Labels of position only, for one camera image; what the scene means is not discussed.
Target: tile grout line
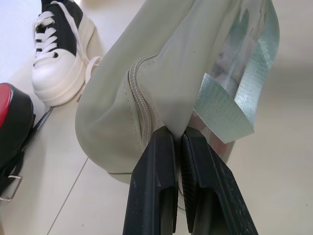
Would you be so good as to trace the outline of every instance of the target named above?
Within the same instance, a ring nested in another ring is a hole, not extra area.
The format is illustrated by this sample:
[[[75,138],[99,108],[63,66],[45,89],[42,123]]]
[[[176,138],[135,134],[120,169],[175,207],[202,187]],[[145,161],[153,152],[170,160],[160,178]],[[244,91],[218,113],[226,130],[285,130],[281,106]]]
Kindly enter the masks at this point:
[[[68,199],[68,197],[69,197],[70,193],[72,192],[72,190],[73,190],[73,188],[74,188],[74,186],[75,186],[75,184],[76,184],[76,182],[77,182],[77,180],[78,180],[78,178],[79,178],[80,174],[82,173],[82,171],[83,171],[83,169],[84,169],[84,167],[85,167],[85,165],[86,165],[87,161],[88,161],[88,157],[87,157],[87,159],[86,159],[86,161],[85,161],[85,163],[84,163],[84,165],[83,165],[82,169],[80,170],[80,172],[79,172],[78,176],[76,177],[76,179],[75,179],[75,182],[74,182],[73,186],[71,187],[70,191],[68,192],[67,197],[66,197],[66,199],[65,199],[64,203],[62,204],[62,206],[61,206],[61,208],[60,208],[60,210],[59,210],[59,212],[58,212],[57,216],[55,217],[55,219],[54,219],[54,221],[53,221],[53,223],[52,223],[52,225],[51,225],[51,227],[50,227],[50,229],[49,229],[49,231],[48,231],[47,235],[49,235],[49,233],[51,232],[51,229],[52,229],[53,225],[55,224],[55,221],[56,221],[56,220],[57,220],[57,218],[59,217],[59,214],[61,213],[61,210],[63,209],[63,207],[64,207],[65,203],[67,202],[67,199]]]

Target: metal buckle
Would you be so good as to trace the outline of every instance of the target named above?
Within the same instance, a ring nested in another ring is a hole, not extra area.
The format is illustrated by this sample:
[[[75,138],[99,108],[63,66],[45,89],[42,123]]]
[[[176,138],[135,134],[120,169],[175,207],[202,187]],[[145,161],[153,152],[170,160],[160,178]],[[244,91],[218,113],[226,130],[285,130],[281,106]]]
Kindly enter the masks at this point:
[[[18,185],[16,186],[14,193],[11,197],[0,197],[0,201],[6,201],[6,202],[12,201],[23,180],[21,176],[16,176],[16,175],[9,175],[8,178],[18,179],[19,180]]]

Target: black and white sneaker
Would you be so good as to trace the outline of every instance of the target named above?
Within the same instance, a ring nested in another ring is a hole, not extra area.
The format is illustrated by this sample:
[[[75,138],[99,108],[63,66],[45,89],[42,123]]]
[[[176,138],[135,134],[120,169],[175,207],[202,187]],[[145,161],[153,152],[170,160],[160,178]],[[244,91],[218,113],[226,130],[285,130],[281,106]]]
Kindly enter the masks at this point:
[[[32,74],[34,92],[46,105],[71,100],[86,80],[86,70],[98,62],[86,54],[93,22],[72,0],[42,0],[42,13],[34,22],[36,58]]]

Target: strap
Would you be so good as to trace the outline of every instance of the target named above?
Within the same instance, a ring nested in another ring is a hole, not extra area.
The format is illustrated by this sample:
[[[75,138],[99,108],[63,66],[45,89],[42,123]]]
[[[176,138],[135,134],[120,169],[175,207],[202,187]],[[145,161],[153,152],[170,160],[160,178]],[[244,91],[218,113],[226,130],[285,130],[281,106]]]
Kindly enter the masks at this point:
[[[94,66],[98,66],[99,63],[101,62],[102,57],[101,56],[95,56],[93,57],[90,62],[87,64],[86,67],[86,73],[85,73],[85,80],[86,80],[86,84],[89,82],[90,77],[91,77],[91,70]]]
[[[264,29],[235,98],[232,99],[213,77],[204,75],[194,111],[224,143],[253,133],[256,107],[278,44],[278,19],[271,0],[268,0]]]
[[[24,162],[24,152],[20,152],[15,158],[9,161],[0,169],[0,195],[15,180],[11,176],[18,176]]]

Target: black clamp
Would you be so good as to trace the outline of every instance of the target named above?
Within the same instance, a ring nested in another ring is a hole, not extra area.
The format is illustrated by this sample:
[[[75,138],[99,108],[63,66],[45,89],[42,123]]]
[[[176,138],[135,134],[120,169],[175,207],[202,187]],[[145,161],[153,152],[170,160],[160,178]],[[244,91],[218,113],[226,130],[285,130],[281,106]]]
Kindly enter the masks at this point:
[[[130,184],[123,235],[171,235],[176,229],[181,168],[189,233],[257,235],[235,178],[196,129],[174,144],[166,127],[154,132]]]

